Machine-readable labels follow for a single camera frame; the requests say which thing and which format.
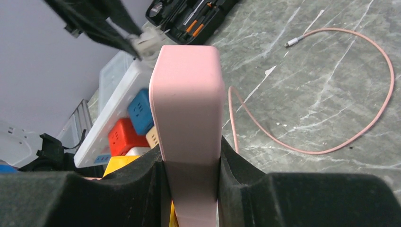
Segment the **black cable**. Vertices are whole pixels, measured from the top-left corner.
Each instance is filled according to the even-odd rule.
[[[67,148],[67,147],[63,146],[64,150],[71,150],[71,149],[75,149],[75,148],[81,146],[81,144],[84,142],[85,133],[86,133],[86,132],[87,132],[86,129],[84,129],[84,130],[82,131],[81,139],[79,140],[79,142],[78,142],[77,145],[75,145],[75,146],[73,146],[73,147],[71,147],[71,148]]]

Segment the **tool kit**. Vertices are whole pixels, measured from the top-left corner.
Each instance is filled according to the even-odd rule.
[[[238,0],[154,0],[146,11],[150,23],[178,44],[202,45],[223,23]]]

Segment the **white wall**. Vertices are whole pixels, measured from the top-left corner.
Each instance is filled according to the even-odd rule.
[[[151,0],[123,0],[139,26]],[[42,0],[0,0],[0,119],[56,136],[117,53],[65,23]]]

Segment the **pink cable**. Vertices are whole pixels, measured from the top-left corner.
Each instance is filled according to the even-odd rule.
[[[353,35],[357,35],[357,36],[359,36],[359,37],[361,37],[361,38],[364,38],[366,41],[370,42],[373,46],[375,46],[375,47],[380,51],[380,53],[382,53],[383,57],[386,59],[386,62],[387,62],[387,64],[388,64],[389,70],[390,70],[390,88],[389,88],[387,97],[386,97],[385,101],[383,102],[383,105],[382,105],[382,107],[380,108],[379,112],[377,113],[376,117],[375,117],[363,130],[361,130],[360,132],[358,132],[355,136],[353,136],[353,137],[350,138],[349,140],[347,140],[347,141],[341,143],[340,145],[338,145],[338,146],[336,146],[336,147],[333,147],[333,148],[328,149],[328,150],[317,151],[317,152],[306,151],[306,150],[300,150],[300,149],[294,148],[294,147],[292,147],[292,146],[290,146],[290,145],[287,145],[287,144],[281,142],[280,140],[278,140],[278,139],[276,139],[275,137],[273,137],[269,132],[267,132],[267,130],[265,130],[265,129],[259,124],[259,122],[255,119],[255,117],[251,114],[251,112],[249,111],[248,107],[245,105],[245,103],[244,103],[242,97],[239,95],[238,90],[237,90],[235,87],[231,86],[231,87],[228,89],[228,107],[229,107],[229,111],[230,111],[231,127],[232,127],[232,129],[233,129],[234,145],[235,145],[235,151],[236,151],[236,153],[239,153],[239,148],[238,148],[238,139],[237,139],[237,134],[236,134],[236,130],[235,130],[235,119],[234,119],[234,113],[233,113],[233,107],[232,107],[232,95],[231,95],[231,92],[232,92],[232,91],[233,91],[233,92],[235,93],[235,95],[238,97],[239,101],[241,102],[241,105],[244,107],[244,109],[246,110],[246,112],[248,113],[248,115],[251,117],[251,119],[253,120],[253,122],[255,122],[255,124],[256,124],[268,137],[270,137],[270,138],[271,138],[272,140],[274,140],[276,143],[278,143],[278,144],[280,144],[280,145],[282,145],[282,146],[284,146],[284,147],[286,147],[286,148],[288,148],[288,149],[291,149],[291,150],[294,150],[294,151],[297,151],[297,152],[300,152],[300,153],[304,153],[304,154],[309,154],[309,155],[323,155],[323,154],[327,154],[327,153],[336,151],[336,150],[338,150],[338,149],[341,149],[341,148],[347,146],[348,144],[350,144],[350,143],[352,143],[354,140],[356,140],[358,137],[360,137],[362,134],[364,134],[367,130],[369,130],[369,129],[376,123],[376,121],[380,118],[380,116],[381,116],[382,113],[384,112],[384,110],[385,110],[385,108],[386,108],[388,102],[390,101],[390,98],[391,98],[391,95],[392,95],[392,91],[393,91],[393,89],[394,89],[395,76],[394,76],[394,69],[393,69],[393,67],[392,67],[390,58],[387,56],[387,54],[384,52],[384,50],[383,50],[378,44],[376,44],[373,40],[371,40],[370,38],[368,38],[368,37],[366,37],[365,35],[360,34],[360,33],[358,33],[358,32],[354,32],[354,31],[346,30],[346,29],[342,29],[342,28],[321,28],[321,29],[316,29],[316,30],[314,30],[314,31],[308,32],[308,33],[306,33],[305,35],[301,36],[301,37],[299,38],[299,41],[300,41],[301,39],[303,39],[303,38],[306,38],[306,37],[310,36],[310,35],[313,35],[313,34],[318,33],[318,32],[324,32],[324,31],[345,32],[345,33],[350,33],[350,34],[353,34]]]

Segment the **pink power bank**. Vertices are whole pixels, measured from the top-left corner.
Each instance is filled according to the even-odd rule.
[[[225,100],[218,50],[163,46],[149,99],[180,227],[216,226]]]

